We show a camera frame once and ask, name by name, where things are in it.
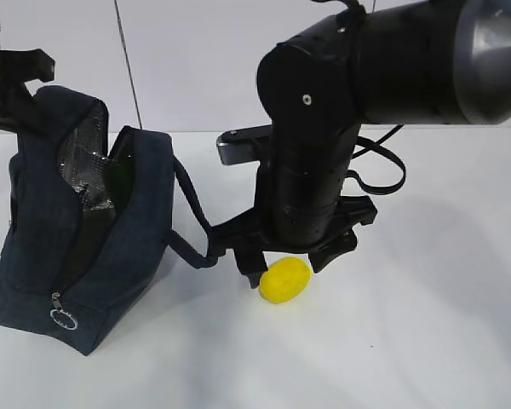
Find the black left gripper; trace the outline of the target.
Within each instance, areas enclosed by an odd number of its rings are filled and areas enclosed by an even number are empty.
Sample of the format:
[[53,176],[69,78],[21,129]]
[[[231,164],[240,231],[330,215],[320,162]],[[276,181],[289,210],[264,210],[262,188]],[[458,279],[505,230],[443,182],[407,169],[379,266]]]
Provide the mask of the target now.
[[54,79],[55,60],[42,49],[0,48],[0,130],[45,133],[46,115],[26,84],[33,80],[48,83]]

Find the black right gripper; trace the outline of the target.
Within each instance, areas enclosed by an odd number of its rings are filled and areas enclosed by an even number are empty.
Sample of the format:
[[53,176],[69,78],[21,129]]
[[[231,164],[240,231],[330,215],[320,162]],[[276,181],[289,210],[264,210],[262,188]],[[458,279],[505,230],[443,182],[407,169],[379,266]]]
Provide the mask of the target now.
[[298,208],[270,198],[268,169],[257,168],[253,207],[210,230],[210,254],[232,250],[250,288],[260,285],[268,266],[265,252],[307,255],[315,273],[357,247],[353,227],[370,225],[377,210],[367,196],[339,196],[323,207]]

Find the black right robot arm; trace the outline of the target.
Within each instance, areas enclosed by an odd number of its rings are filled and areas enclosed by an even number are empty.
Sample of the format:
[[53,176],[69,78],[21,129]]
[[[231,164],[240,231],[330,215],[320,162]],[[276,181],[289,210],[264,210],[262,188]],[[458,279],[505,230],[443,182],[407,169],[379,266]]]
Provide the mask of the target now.
[[353,251],[372,197],[342,194],[355,147],[382,153],[365,124],[495,125],[511,118],[511,1],[421,1],[373,13],[349,1],[261,60],[256,88],[270,124],[230,130],[226,165],[257,162],[253,206],[212,228],[258,286],[266,252],[305,254],[315,272]]

